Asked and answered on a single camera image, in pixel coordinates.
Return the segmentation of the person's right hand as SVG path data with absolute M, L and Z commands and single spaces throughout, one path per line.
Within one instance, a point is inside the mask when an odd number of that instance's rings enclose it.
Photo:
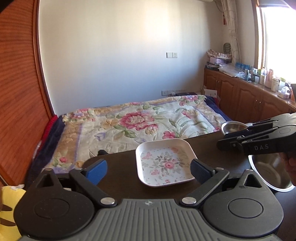
M 296 186 L 296 155 L 295 151 L 280 153 L 280 157 L 284 162 L 285 170 L 287 171 L 291 182 Z

